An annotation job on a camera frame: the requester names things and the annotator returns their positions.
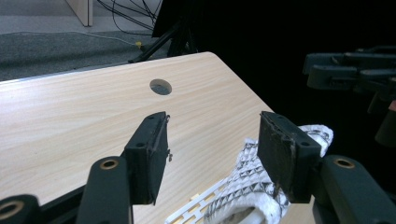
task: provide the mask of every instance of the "wooden table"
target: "wooden table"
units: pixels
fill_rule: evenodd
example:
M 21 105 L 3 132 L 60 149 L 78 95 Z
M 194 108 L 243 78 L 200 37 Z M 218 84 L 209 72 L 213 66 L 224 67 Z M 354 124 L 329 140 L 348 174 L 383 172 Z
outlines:
M 95 161 L 119 156 L 146 116 L 166 111 L 173 160 L 156 205 L 134 206 L 134 222 L 150 224 L 227 177 L 271 111 L 210 52 L 2 82 L 0 108 L 0 199 L 28 193 L 41 204 L 85 185 Z M 312 223 L 311 205 L 293 204 L 282 223 Z

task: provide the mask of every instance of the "wood grain surface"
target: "wood grain surface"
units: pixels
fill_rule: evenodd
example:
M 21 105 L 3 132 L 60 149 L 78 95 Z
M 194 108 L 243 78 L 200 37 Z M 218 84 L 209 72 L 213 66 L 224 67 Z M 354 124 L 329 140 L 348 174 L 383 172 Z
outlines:
M 154 79 L 170 94 L 155 93 Z M 165 111 L 173 160 L 156 205 L 134 206 L 134 223 L 164 223 L 230 174 L 245 138 L 258 139 L 263 110 L 210 52 L 0 82 L 0 199 L 27 193 L 44 204 L 85 185 L 95 161 L 119 156 L 146 116 Z M 282 223 L 312 220 L 311 204 L 294 204 Z

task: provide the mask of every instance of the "dark background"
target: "dark background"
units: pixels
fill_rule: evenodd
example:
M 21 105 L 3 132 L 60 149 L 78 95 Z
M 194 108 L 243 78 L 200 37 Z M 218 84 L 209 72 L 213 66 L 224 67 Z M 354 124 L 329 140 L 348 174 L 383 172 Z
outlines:
M 296 125 L 330 127 L 334 139 L 327 154 L 359 161 L 396 194 L 395 148 L 375 141 L 385 115 L 367 113 L 372 95 L 313 90 L 302 73 L 308 53 L 395 45 L 395 15 L 390 3 L 375 1 L 216 0 L 205 2 L 193 27 L 200 51 L 216 53 Z

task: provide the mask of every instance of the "bolt hole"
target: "bolt hole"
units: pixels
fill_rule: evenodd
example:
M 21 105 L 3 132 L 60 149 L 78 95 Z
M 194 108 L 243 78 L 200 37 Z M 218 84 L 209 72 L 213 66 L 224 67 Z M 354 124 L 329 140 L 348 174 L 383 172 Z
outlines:
M 9 218 L 20 212 L 24 203 L 21 201 L 11 201 L 5 204 L 0 204 L 0 220 Z
M 172 92 L 172 86 L 169 82 L 162 79 L 153 79 L 149 83 L 149 87 L 152 91 L 159 95 L 168 95 Z
M 336 159 L 334 161 L 335 164 L 337 164 L 338 166 L 344 167 L 344 168 L 348 168 L 348 169 L 352 169 L 355 167 L 355 164 L 351 161 L 347 161 L 344 159 Z
M 144 143 L 138 143 L 138 144 L 136 144 L 136 146 L 137 147 L 144 147 L 146 144 L 144 144 Z
M 111 170 L 118 165 L 119 165 L 119 162 L 116 160 L 107 160 L 107 161 L 103 161 L 100 164 L 100 168 L 102 168 L 103 170 Z

